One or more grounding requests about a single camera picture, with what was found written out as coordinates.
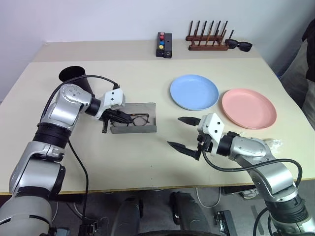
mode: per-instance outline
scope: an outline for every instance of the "gray fabric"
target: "gray fabric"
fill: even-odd
[[[306,58],[307,46],[308,43],[305,40],[280,81],[315,129],[315,83],[306,79],[306,72],[309,68]]]

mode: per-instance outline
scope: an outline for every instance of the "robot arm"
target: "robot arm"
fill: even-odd
[[[74,84],[63,85],[38,130],[15,167],[9,183],[12,197],[0,209],[0,235],[54,235],[48,200],[62,187],[65,167],[59,162],[80,113],[108,123],[109,119],[131,123],[128,114],[117,109],[125,105],[120,88],[96,99]]]
[[[207,158],[206,152],[228,156],[240,166],[247,168],[277,228],[275,235],[315,235],[315,221],[308,214],[292,174],[285,165],[277,162],[251,168],[253,165],[275,160],[269,147],[262,140],[240,137],[233,132],[222,135],[224,124],[215,113],[203,116],[202,119],[182,117],[179,120],[190,125],[198,125],[198,150],[193,151],[174,142],[168,143],[177,151],[196,160],[199,160],[202,153],[207,163],[220,171],[241,170],[215,166]]]

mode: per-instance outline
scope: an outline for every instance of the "beige tabletop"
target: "beige tabletop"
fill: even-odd
[[[299,107],[286,94],[276,75],[252,49],[227,52],[189,52],[184,41],[174,41],[172,59],[156,58],[153,41],[77,42],[46,44],[20,76],[0,105],[0,193],[8,193],[9,177],[26,144],[33,139],[41,112],[53,89],[60,84],[59,72],[79,65],[87,74],[110,78],[121,85],[127,102],[155,102],[157,133],[102,134],[102,122],[86,114],[79,118],[70,139],[85,164],[91,191],[171,188],[189,186],[230,186],[251,184],[247,172],[224,173],[180,154],[167,144],[173,141],[196,149],[197,129],[177,120],[216,112],[224,131],[244,137],[280,139],[283,145],[276,158],[297,160],[303,179],[315,178],[315,132]],[[185,74],[212,80],[220,91],[217,105],[192,112],[172,100],[171,82]],[[90,78],[100,97],[111,84]],[[249,130],[230,121],[221,108],[221,98],[229,89],[253,89],[265,95],[277,110],[277,120],[263,130]],[[223,156],[212,157],[221,167],[238,167]],[[82,192],[85,176],[70,149],[62,161],[66,175],[62,192]],[[297,169],[286,164],[297,176]]]

